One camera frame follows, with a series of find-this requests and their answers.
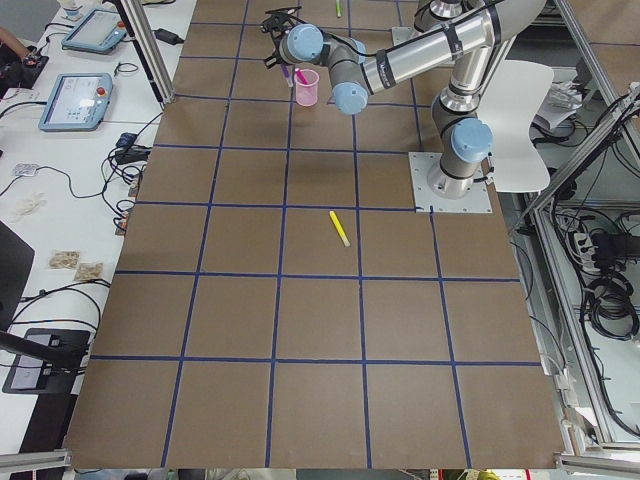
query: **power strip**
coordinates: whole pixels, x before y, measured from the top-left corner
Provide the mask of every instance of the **power strip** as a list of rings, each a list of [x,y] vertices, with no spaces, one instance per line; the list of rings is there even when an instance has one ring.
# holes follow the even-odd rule
[[[571,234],[571,243],[574,253],[580,257],[582,269],[587,273],[600,273],[594,260],[596,247],[593,245],[591,237],[587,233],[575,232]]]

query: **pink object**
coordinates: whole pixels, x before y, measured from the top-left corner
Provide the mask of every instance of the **pink object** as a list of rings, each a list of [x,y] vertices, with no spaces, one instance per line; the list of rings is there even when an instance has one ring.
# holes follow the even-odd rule
[[[296,103],[302,107],[311,107],[318,102],[318,82],[320,75],[309,69],[296,71]]]

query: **white seat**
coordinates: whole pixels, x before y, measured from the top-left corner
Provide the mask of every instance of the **white seat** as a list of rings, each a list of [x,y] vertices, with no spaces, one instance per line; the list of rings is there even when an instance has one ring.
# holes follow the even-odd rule
[[[485,91],[478,118],[491,127],[498,192],[537,192],[549,185],[549,172],[531,144],[529,126],[553,81],[553,69],[505,60]]]

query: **person's arm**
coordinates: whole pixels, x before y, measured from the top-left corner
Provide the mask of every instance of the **person's arm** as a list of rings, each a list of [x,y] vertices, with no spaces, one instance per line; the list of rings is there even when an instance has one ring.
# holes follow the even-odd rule
[[[29,55],[29,50],[25,47],[20,40],[18,40],[13,33],[0,27],[0,42],[4,43],[13,52],[20,57],[25,58]]]

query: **blue joint cap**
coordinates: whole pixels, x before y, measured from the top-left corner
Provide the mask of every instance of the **blue joint cap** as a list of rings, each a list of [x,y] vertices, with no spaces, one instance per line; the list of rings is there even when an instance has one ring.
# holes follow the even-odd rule
[[[465,118],[453,127],[451,146],[461,160],[478,163],[484,160],[493,144],[493,133],[489,125],[477,118]]]
[[[333,98],[336,107],[345,115],[355,115],[364,110],[369,101],[369,94],[355,82],[342,82],[333,87]]]
[[[356,50],[358,50],[358,52],[360,53],[366,53],[367,52],[367,47],[364,46],[364,43],[356,40],[355,38],[353,39],[353,42],[356,44]],[[362,64],[364,63],[364,55],[358,55],[358,63]]]
[[[287,49],[300,62],[310,62],[317,58],[323,45],[322,32],[310,23],[296,25],[287,36]]]

